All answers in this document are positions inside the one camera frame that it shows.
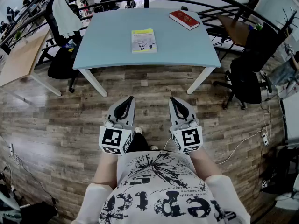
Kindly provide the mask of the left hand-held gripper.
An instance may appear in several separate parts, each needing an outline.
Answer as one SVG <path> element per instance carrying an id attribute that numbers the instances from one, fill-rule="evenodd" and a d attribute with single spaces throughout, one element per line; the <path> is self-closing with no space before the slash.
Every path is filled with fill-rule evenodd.
<path id="1" fill-rule="evenodd" d="M 125 97 L 110 106 L 107 121 L 100 127 L 99 147 L 104 153 L 124 155 L 133 140 L 135 98 Z"/>

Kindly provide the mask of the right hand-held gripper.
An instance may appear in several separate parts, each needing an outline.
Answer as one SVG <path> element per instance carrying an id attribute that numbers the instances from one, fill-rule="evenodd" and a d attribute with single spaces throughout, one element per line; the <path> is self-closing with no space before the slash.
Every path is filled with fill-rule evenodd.
<path id="1" fill-rule="evenodd" d="M 186 101 L 170 97 L 170 118 L 174 126 L 170 127 L 171 137 L 179 153 L 189 153 L 202 146 L 202 126 L 196 119 L 194 108 Z"/>

